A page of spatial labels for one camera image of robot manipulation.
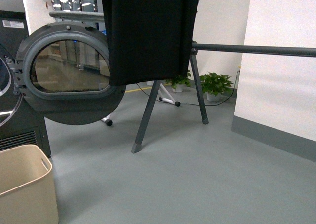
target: white pot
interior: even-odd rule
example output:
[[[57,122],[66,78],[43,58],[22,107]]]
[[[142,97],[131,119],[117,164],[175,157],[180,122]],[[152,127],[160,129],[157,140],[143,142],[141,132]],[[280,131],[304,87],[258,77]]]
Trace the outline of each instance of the white pot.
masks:
[[[214,94],[209,94],[208,92],[206,93],[207,96],[207,100],[210,102],[218,102],[221,99],[221,95],[222,94],[217,94],[217,96],[215,96]]]
[[[184,84],[177,84],[176,89],[172,89],[173,92],[183,92]]]

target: gray baseboard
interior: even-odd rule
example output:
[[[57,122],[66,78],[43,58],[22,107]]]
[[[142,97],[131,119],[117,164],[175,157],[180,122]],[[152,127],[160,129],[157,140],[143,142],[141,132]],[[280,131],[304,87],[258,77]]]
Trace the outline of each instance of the gray baseboard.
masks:
[[[234,116],[232,131],[316,162],[316,141]]]

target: beige plastic bin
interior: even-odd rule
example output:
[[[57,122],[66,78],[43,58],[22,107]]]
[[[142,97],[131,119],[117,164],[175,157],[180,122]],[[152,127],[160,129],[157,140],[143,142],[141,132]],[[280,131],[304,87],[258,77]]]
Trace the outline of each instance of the beige plastic bin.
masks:
[[[52,164],[36,145],[0,151],[0,224],[58,224]]]

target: white wall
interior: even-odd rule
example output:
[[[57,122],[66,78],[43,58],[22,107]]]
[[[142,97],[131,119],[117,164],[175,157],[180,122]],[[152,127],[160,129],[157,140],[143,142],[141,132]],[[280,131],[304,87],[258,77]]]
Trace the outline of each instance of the white wall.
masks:
[[[200,0],[193,40],[205,44],[243,45],[250,0]],[[234,82],[242,54],[199,51],[199,74],[216,72]]]
[[[25,12],[22,0],[0,0],[0,11]]]
[[[316,0],[251,0],[245,45],[316,47]],[[244,54],[235,116],[316,141],[316,58]]]
[[[23,4],[29,33],[34,32],[47,23],[55,22],[54,18],[48,14],[50,11],[53,11],[52,5],[48,0],[23,0]]]

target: black cloth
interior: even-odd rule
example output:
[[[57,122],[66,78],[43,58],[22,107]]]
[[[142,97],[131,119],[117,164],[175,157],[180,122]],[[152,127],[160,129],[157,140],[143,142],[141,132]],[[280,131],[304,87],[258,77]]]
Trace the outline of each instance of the black cloth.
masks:
[[[186,76],[199,0],[102,0],[110,85]]]

